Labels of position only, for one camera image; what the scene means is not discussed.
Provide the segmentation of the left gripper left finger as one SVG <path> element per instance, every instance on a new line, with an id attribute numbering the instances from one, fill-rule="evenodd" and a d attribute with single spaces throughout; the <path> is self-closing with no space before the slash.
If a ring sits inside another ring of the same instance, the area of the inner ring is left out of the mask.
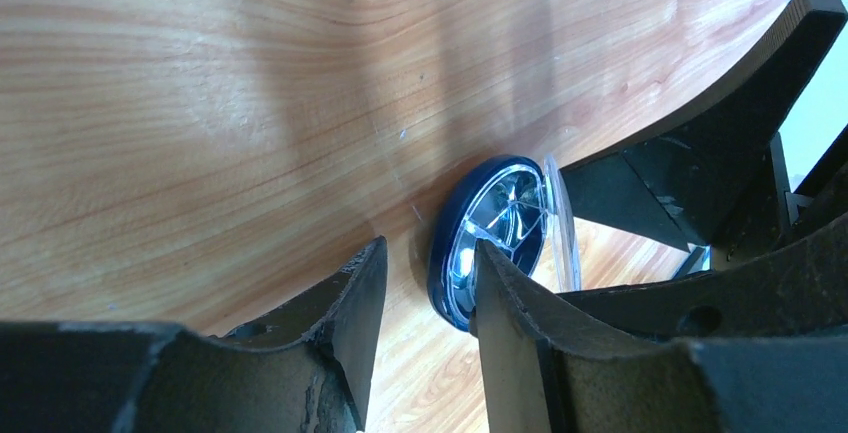
<path id="1" fill-rule="evenodd" d="M 223 336 L 167 322 L 5 322 L 5 432 L 358 432 L 388 276 L 377 237 Z"/>

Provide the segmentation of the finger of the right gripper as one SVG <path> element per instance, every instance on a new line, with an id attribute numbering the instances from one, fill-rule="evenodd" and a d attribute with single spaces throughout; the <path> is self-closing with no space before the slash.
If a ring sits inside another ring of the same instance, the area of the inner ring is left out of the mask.
<path id="1" fill-rule="evenodd" d="M 726 271 L 562 294 L 619 330 L 674 337 L 797 336 L 847 322 L 847 218 Z"/>
<path id="2" fill-rule="evenodd" d="M 717 268 L 788 229 L 778 132 L 847 22 L 842 0 L 790 0 L 755 45 L 668 116 L 561 169 L 576 217 L 687 249 Z"/>

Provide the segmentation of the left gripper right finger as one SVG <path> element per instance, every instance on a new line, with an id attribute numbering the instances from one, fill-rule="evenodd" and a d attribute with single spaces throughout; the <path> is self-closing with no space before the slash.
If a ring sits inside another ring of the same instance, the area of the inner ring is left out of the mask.
<path id="1" fill-rule="evenodd" d="M 476 248 L 496 432 L 843 432 L 847 249 L 806 239 L 724 272 L 555 294 Z"/>

